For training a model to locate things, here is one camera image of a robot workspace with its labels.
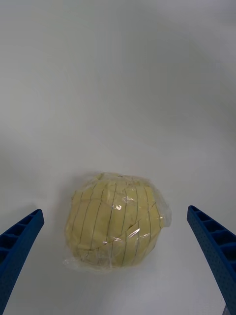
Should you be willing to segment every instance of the white background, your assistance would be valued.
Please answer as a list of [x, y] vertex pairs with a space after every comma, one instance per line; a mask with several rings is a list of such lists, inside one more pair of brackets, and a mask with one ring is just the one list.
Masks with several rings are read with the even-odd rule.
[[[5, 315], [220, 315], [186, 221], [194, 204], [236, 233], [234, 0], [2, 0], [0, 233], [45, 225]], [[173, 211], [139, 267], [62, 265], [70, 197], [88, 174], [150, 178]]]

